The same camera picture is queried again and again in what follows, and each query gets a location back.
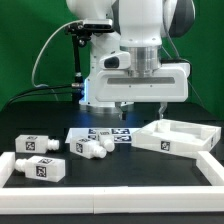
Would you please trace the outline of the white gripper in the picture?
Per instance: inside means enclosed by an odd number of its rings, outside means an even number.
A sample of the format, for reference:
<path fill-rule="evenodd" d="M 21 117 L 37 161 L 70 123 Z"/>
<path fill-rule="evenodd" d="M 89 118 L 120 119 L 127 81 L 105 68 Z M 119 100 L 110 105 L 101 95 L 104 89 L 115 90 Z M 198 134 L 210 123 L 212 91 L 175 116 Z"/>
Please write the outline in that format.
<path fill-rule="evenodd" d="M 126 70 L 101 70 L 91 84 L 90 96 L 98 102 L 115 102 L 120 120 L 126 111 L 120 102 L 161 102 L 159 119 L 163 119 L 167 102 L 183 102 L 188 97 L 187 62 L 165 63 L 146 77 L 131 77 Z"/>

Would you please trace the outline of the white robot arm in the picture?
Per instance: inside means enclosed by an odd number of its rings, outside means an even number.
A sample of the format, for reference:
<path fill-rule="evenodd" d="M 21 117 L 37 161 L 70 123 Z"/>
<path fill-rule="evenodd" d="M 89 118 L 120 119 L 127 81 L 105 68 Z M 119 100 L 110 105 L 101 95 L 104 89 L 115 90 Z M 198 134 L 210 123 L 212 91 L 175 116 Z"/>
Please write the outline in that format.
<path fill-rule="evenodd" d="M 191 65 L 162 59 L 162 40 L 181 37 L 195 20 L 193 0 L 66 0 L 80 21 L 73 43 L 91 43 L 90 74 L 79 105 L 95 113 L 126 115 L 136 102 L 169 102 L 188 97 Z"/>

